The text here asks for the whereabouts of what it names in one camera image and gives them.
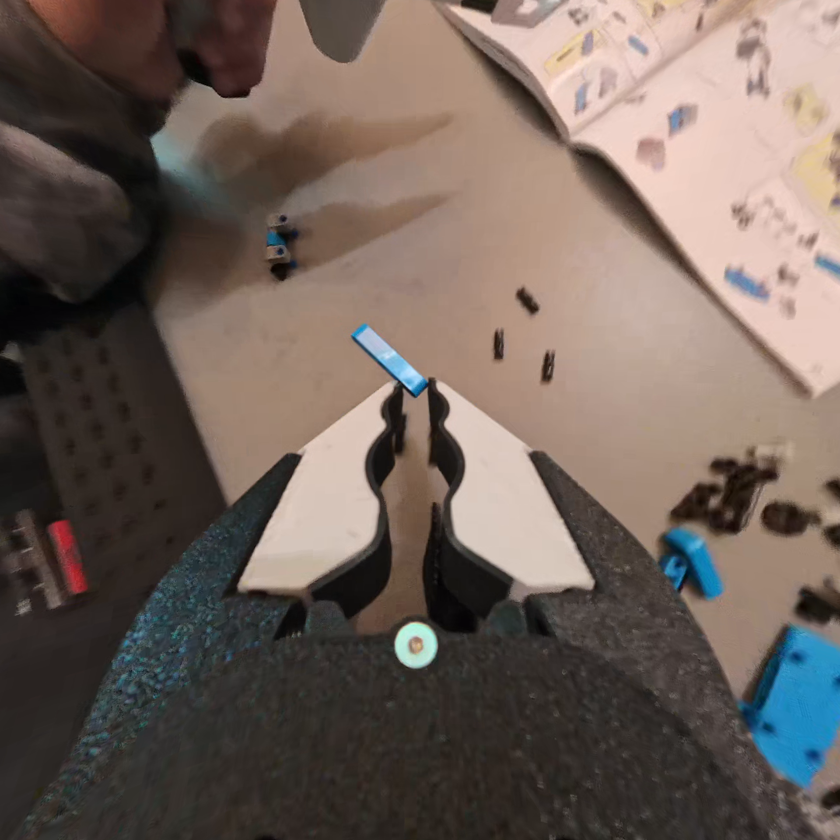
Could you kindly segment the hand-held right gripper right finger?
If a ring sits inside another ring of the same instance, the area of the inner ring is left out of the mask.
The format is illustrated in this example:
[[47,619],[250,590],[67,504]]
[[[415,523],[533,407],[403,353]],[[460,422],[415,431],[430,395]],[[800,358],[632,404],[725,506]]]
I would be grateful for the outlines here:
[[537,452],[441,381],[430,380],[427,401],[434,463],[447,484],[444,588],[479,618],[503,601],[592,591],[595,578]]

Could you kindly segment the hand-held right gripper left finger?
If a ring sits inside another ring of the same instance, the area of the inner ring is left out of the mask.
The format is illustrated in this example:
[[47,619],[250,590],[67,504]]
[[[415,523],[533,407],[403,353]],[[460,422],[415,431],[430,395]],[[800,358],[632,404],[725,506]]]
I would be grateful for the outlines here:
[[237,593],[335,602],[357,615],[383,592],[392,544],[382,485],[404,430],[403,396],[384,385],[297,453]]

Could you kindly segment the light blue short beam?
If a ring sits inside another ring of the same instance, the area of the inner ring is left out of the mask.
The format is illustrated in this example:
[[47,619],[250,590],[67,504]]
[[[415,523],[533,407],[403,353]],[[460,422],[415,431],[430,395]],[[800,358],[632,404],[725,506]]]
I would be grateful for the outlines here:
[[413,397],[428,387],[428,379],[386,342],[369,324],[351,333],[352,341]]

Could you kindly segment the pile of building brick pieces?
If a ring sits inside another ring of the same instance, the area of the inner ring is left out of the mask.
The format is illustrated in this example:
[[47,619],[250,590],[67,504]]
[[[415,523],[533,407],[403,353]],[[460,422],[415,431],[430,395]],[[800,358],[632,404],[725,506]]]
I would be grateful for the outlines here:
[[[752,447],[743,459],[715,458],[709,466],[715,479],[695,484],[672,508],[669,513],[671,521],[677,524],[676,528],[688,529],[686,523],[697,522],[707,525],[719,536],[740,534],[758,509],[765,487],[778,480],[790,454],[791,449],[786,444],[762,444]],[[794,615],[804,620],[805,625],[792,625],[809,629],[838,646],[838,643],[816,631],[831,623],[838,624],[838,588],[831,580],[817,588],[803,586],[794,604]],[[744,701],[751,699],[767,660],[786,627],[780,631],[774,646],[765,656]]]

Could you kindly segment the grey blue brick assembly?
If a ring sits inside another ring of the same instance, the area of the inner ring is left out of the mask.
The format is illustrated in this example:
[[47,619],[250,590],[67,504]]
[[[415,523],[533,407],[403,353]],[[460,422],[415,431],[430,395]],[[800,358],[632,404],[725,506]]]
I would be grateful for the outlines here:
[[297,267],[290,243],[299,237],[299,230],[284,213],[271,213],[266,218],[265,261],[270,274],[278,282],[285,281]]

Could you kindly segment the person's left forearm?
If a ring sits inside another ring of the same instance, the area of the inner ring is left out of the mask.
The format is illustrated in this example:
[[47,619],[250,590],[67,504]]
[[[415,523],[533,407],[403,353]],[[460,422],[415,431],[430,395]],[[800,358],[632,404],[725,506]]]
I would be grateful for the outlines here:
[[2,2],[1,23],[2,285],[78,305],[158,235],[170,103],[85,68],[27,2]]

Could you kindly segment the grey desk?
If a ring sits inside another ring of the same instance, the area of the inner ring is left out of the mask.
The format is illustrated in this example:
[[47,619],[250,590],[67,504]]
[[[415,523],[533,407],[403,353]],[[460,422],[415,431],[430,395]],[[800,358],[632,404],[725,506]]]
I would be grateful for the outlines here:
[[[430,3],[389,3],[348,66],[279,4],[262,84],[189,87],[155,143],[175,215],[149,296],[227,502],[386,383],[351,339],[367,322],[652,555],[709,463],[752,445],[794,448],[767,498],[831,504],[838,390],[798,393],[613,170]],[[282,282],[272,213],[299,230]]]

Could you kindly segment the person's left hand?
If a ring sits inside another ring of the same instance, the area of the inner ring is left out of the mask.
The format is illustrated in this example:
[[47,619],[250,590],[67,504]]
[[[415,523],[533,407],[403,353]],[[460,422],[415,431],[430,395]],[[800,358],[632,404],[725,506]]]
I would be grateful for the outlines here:
[[[140,98],[168,102],[185,74],[177,55],[175,9],[165,1],[29,2],[49,32],[89,70]],[[275,1],[208,2],[190,37],[209,86],[245,98],[264,75]]]

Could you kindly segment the light blue bent liftarm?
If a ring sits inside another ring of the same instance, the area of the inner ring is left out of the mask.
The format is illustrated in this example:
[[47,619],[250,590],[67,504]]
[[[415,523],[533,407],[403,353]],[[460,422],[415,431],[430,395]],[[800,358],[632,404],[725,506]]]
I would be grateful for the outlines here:
[[672,528],[661,536],[663,552],[658,567],[677,592],[691,584],[705,599],[725,591],[706,541],[687,528]]

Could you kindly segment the red cylinder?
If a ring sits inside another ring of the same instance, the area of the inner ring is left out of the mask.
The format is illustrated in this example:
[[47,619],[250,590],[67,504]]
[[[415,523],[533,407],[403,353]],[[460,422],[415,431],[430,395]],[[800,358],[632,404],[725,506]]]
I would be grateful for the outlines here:
[[66,592],[73,597],[88,592],[88,579],[81,561],[78,542],[69,520],[61,519],[47,527]]

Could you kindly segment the grey metal object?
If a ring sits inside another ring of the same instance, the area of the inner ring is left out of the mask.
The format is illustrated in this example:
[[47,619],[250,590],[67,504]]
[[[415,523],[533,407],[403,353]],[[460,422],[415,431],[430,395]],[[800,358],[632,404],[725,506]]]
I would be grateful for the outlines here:
[[33,612],[36,595],[40,595],[48,611],[62,609],[69,603],[54,555],[33,509],[25,508],[2,519],[1,564],[2,580],[12,592],[16,616]]

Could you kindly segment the light blue curved panel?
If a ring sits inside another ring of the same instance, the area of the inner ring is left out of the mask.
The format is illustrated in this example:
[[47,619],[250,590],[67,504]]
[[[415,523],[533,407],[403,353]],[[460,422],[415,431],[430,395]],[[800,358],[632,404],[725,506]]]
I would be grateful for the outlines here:
[[823,769],[839,727],[839,648],[789,625],[739,709],[753,743],[785,780],[808,788]]

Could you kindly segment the instruction booklet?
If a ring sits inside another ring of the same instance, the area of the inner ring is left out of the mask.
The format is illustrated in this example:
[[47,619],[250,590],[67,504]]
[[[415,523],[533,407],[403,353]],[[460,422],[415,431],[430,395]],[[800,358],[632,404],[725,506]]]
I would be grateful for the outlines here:
[[839,380],[839,2],[436,2],[798,382]]

